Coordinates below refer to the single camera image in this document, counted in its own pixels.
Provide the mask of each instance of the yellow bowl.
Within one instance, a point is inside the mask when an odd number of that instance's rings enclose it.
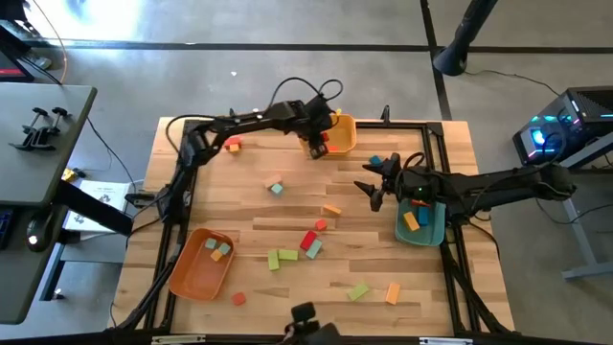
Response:
[[[324,133],[328,134],[329,138],[326,142],[329,151],[328,155],[345,155],[353,150],[357,142],[355,120],[348,114],[332,114],[330,117],[332,118],[333,127],[324,131]],[[308,142],[300,138],[298,140],[303,147],[303,151],[308,154]]]

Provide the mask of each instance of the gray floor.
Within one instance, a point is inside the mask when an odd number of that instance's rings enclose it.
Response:
[[[121,3],[116,11],[109,3]],[[45,1],[42,6],[63,37],[144,42],[256,42],[425,44],[419,0],[248,0],[127,2]],[[468,0],[429,0],[439,44],[447,43]],[[613,46],[613,3],[606,0],[500,0],[476,40],[493,46]],[[51,32],[33,10],[43,35]],[[568,25],[575,18],[580,25]],[[57,51],[45,54],[59,59]],[[468,70],[495,69],[569,86],[613,84],[610,55],[471,55]],[[395,119],[440,119],[426,53],[307,53],[69,50],[67,83],[99,89],[91,119],[124,159],[135,179],[144,177],[160,116],[226,113],[264,107],[282,78],[315,83],[339,78],[345,93],[334,101],[359,118],[376,118],[389,104]],[[519,164],[511,136],[550,102],[547,88],[496,75],[445,78],[451,115],[468,121],[482,172]],[[279,98],[305,98],[289,85]],[[71,165],[96,179],[126,181],[87,128]],[[579,179],[579,209],[610,202],[602,178]],[[564,219],[561,206],[545,203]],[[613,259],[610,211],[585,218],[600,260]],[[565,283],[560,270],[582,265],[569,227],[551,224],[532,200],[493,212],[496,238],[516,329],[524,334],[613,342],[613,276]],[[69,264],[60,279],[65,301],[34,303],[26,322],[0,326],[0,338],[26,334],[93,332],[105,327],[119,268]]]

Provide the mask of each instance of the white paper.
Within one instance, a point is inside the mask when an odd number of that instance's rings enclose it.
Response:
[[[127,205],[125,195],[129,191],[130,184],[83,180],[81,181],[79,188],[83,192],[96,198],[98,201],[104,202],[105,204],[123,211]],[[94,220],[85,218],[84,216],[73,211],[68,213],[68,216],[64,222],[64,229],[99,233],[112,232],[112,230],[101,226]]]

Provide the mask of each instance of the wooden table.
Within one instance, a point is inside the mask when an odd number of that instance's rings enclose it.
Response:
[[[145,181],[151,192],[168,183],[174,171],[176,156],[164,135],[169,120],[160,119],[153,143]],[[182,126],[179,121],[171,129],[176,143]],[[477,173],[467,123],[443,122],[443,129],[451,171]],[[451,335],[439,248],[397,242],[395,199],[386,196],[380,212],[373,213],[369,199],[352,184],[356,179],[380,183],[380,177],[361,168],[371,156],[386,157],[397,151],[404,159],[418,150],[422,143],[417,130],[359,129],[357,145],[346,157],[307,159],[295,135],[273,130],[244,135],[240,154],[221,152],[199,170],[190,231],[206,227],[230,236],[237,248],[235,259],[214,301],[177,299],[172,332],[281,334],[291,321],[290,309],[312,301],[318,319],[334,322],[344,335]],[[274,173],[284,180],[280,197],[262,186]],[[300,250],[298,262],[281,262],[280,270],[268,270],[267,251],[299,249],[325,203],[340,207],[343,213],[339,218],[326,217],[329,229],[319,234],[323,248],[316,260]],[[155,217],[155,210],[147,210],[135,225]],[[488,222],[475,222],[490,231]],[[130,239],[113,311],[118,322],[151,284],[161,229],[156,224]],[[465,227],[464,237],[476,291],[500,322],[512,329],[495,246],[470,227]],[[347,292],[360,282],[371,290],[351,302]],[[401,285],[396,306],[384,302],[390,283]],[[164,287],[160,294],[156,326],[167,290]],[[235,307],[230,296],[239,291],[247,302]],[[461,292],[458,300],[468,325]]]

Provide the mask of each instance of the blue led light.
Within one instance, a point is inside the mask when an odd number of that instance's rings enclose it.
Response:
[[[538,145],[545,144],[545,138],[543,138],[543,132],[540,129],[533,130],[533,140]]]

